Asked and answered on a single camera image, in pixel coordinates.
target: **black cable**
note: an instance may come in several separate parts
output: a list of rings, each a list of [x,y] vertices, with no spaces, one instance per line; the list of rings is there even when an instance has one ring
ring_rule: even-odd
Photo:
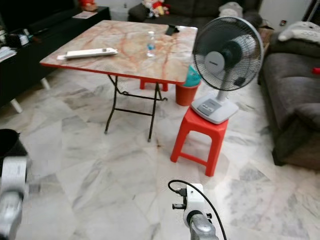
[[[169,183],[168,183],[168,188],[178,194],[179,191],[178,190],[174,190],[170,185],[172,183],[182,183],[182,184],[186,184],[186,185],[189,185],[190,187],[194,188],[198,193],[201,194],[201,196],[206,200],[206,202],[210,205],[210,207],[212,208],[212,210],[214,211],[214,214],[216,215],[216,218],[218,219],[218,222],[219,222],[219,225],[220,225],[220,228],[221,228],[221,231],[222,231],[222,235],[223,235],[223,239],[224,240],[227,240],[227,236],[226,236],[226,233],[225,233],[225,229],[224,229],[224,226],[222,225],[222,222],[220,220],[220,217],[218,215],[218,212],[217,210],[215,209],[214,205],[211,203],[211,201],[206,197],[206,195],[204,195],[204,193],[202,191],[200,191],[198,188],[196,188],[194,185],[192,185],[191,183],[187,182],[187,181],[183,181],[183,180],[171,180]]]

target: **electric fan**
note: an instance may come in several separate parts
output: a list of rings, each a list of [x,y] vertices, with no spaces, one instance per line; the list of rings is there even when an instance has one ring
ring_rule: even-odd
[[[258,74],[263,62],[263,44],[257,30],[238,17],[219,17],[209,22],[197,37],[193,62],[201,78],[219,90],[195,100],[191,107],[204,119],[220,124],[239,107],[227,99],[228,92],[243,88]]]

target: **black bin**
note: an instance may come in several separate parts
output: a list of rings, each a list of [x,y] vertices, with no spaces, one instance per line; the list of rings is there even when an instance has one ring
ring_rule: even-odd
[[[12,129],[0,129],[0,176],[5,157],[27,156],[28,152],[19,140],[20,134]]]

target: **red stool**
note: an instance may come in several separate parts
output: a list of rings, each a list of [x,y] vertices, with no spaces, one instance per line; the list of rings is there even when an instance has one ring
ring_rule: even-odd
[[[140,79],[140,89],[145,89],[146,83],[152,83],[152,82]],[[162,91],[168,92],[168,83],[160,83],[160,84],[162,84]]]
[[[212,177],[215,173],[216,165],[224,136],[227,130],[228,121],[221,124],[213,124],[196,114],[191,108],[188,109],[182,120],[178,136],[175,141],[171,155],[171,161],[176,163],[178,157],[183,157],[206,166],[205,175]],[[210,153],[207,161],[198,157],[181,152],[185,139],[190,131],[206,134],[212,139]]]

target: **cabinet leg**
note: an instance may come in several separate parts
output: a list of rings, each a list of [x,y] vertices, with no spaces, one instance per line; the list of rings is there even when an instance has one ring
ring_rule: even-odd
[[[17,102],[16,99],[13,99],[12,101],[10,101],[12,107],[14,107],[14,109],[17,111],[18,114],[22,113],[22,107],[20,106],[20,104]]]
[[[50,90],[50,85],[48,83],[48,80],[45,77],[42,78],[40,81],[44,89]]]

